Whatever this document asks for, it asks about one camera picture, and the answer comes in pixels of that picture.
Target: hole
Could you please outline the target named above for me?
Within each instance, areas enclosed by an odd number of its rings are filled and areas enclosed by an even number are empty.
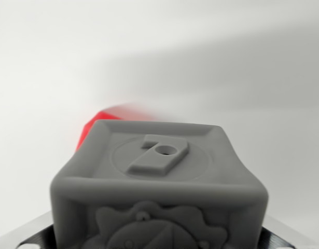
[[[177,149],[169,145],[161,145],[156,147],[156,152],[162,155],[173,155],[177,153]]]

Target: white surface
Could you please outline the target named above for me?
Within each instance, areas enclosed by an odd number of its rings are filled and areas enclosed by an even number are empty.
[[[319,242],[319,1],[0,1],[0,236],[127,101],[222,126],[268,213]]]

